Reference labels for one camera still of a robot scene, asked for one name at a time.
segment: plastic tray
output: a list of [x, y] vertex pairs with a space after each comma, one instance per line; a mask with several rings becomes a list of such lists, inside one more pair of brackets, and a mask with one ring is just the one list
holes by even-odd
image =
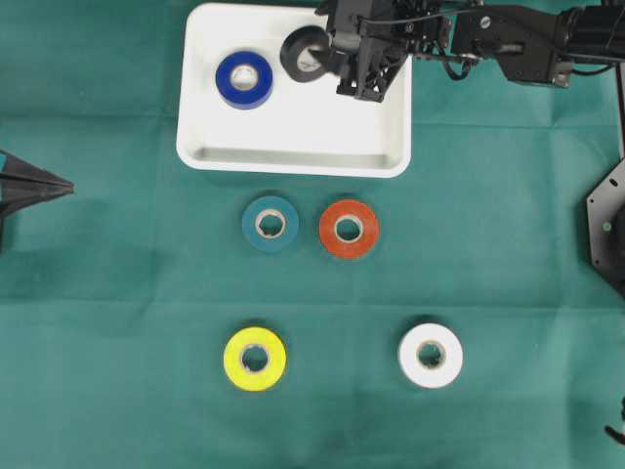
[[[279, 51], [293, 30], [324, 26], [312, 9], [209, 3], [188, 17], [177, 151], [202, 170], [391, 178], [410, 161], [411, 62], [382, 104], [336, 94], [338, 78], [297, 83]], [[273, 92], [262, 106], [228, 106], [215, 84], [221, 60], [237, 50], [263, 55]]]

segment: orange tape roll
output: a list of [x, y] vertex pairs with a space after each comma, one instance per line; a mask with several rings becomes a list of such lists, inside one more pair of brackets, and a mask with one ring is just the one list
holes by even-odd
[[[339, 224], [351, 221], [358, 227], [353, 239], [339, 235]], [[375, 213], [362, 202], [353, 199], [339, 200], [330, 205], [319, 222], [321, 243], [330, 254], [339, 259], [355, 260], [369, 252], [380, 236], [380, 226]]]

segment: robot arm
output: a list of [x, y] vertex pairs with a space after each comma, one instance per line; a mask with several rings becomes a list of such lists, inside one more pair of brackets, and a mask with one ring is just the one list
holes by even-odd
[[[384, 100], [409, 56], [441, 62], [454, 80], [494, 59], [511, 81], [561, 88], [572, 74], [596, 74], [625, 62], [622, 4], [550, 15], [484, 6], [481, 0], [325, 0], [316, 13], [328, 17], [330, 41], [312, 54], [339, 76], [339, 94], [365, 101]], [[574, 64], [604, 67], [587, 72]]]

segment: screw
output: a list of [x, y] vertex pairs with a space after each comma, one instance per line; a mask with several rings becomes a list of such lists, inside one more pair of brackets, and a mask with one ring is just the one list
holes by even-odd
[[490, 17], [482, 17], [482, 19], [479, 20], [479, 27], [481, 27], [482, 29], [489, 29], [491, 24], [492, 20], [490, 19]]

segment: electrical tape roll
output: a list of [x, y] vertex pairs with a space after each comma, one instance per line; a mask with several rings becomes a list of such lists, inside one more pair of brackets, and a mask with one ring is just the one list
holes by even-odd
[[[273, 216], [280, 220], [282, 228], [277, 234], [265, 234], [261, 228], [263, 219]], [[254, 200], [243, 212], [241, 219], [243, 235], [257, 249], [279, 252], [297, 237], [300, 218], [295, 207], [286, 199], [274, 195]]]
[[304, 26], [288, 35], [280, 49], [280, 62], [286, 73], [295, 81], [307, 83], [326, 73], [310, 50], [327, 51], [330, 48], [328, 34], [319, 26]]
[[[419, 359], [426, 345], [440, 352], [439, 362], [427, 366]], [[424, 388], [442, 388], [453, 382], [463, 363], [462, 345], [448, 328], [439, 324], [421, 324], [406, 333], [399, 343], [398, 359], [401, 370], [414, 384]]]
[[[243, 363], [243, 354], [260, 347], [267, 364], [252, 371]], [[280, 338], [263, 327], [247, 327], [236, 332], [224, 348], [224, 371], [228, 379], [244, 391], [265, 391], [282, 377], [286, 368], [286, 349]]]
[[[248, 81], [238, 83], [236, 77], [239, 74], [247, 75]], [[222, 98], [230, 106], [254, 109], [270, 97], [273, 72], [269, 63], [259, 54], [239, 51], [222, 60], [217, 67], [215, 81]]]
[[[356, 223], [359, 235], [345, 240], [339, 236], [339, 223]], [[380, 226], [371, 208], [357, 200], [344, 199], [330, 205], [319, 222], [319, 237], [327, 251], [339, 259], [355, 260], [369, 252], [380, 237]]]

